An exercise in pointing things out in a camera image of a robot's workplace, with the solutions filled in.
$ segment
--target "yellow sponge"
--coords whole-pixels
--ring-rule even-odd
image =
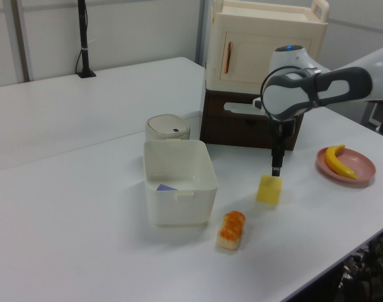
[[[260,179],[257,201],[277,205],[281,194],[282,179],[263,174]]]

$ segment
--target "cabinet door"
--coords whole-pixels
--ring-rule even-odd
[[[274,50],[286,45],[301,45],[309,51],[311,41],[282,36],[226,33],[220,80],[261,84],[268,74]]]

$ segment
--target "plate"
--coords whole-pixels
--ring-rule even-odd
[[[374,163],[366,156],[358,153],[357,151],[344,148],[338,152],[337,158],[345,164],[347,167],[351,168],[357,175],[356,179],[340,176],[335,173],[327,165],[324,155],[327,148],[323,148],[317,153],[317,164],[325,173],[331,177],[345,182],[365,182],[371,180],[376,173],[376,168]]]

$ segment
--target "white storage box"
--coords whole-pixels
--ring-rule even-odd
[[[200,140],[150,140],[144,144],[148,217],[156,225],[209,220],[218,182]]]
[[[259,94],[278,47],[301,45],[316,60],[328,15],[325,0],[313,0],[311,8],[215,0],[206,88]]]

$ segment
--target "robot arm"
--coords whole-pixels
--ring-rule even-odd
[[[291,45],[275,50],[270,69],[277,72],[263,83],[261,105],[270,118],[273,176],[280,175],[285,139],[294,134],[298,115],[345,101],[383,100],[383,48],[330,71]]]

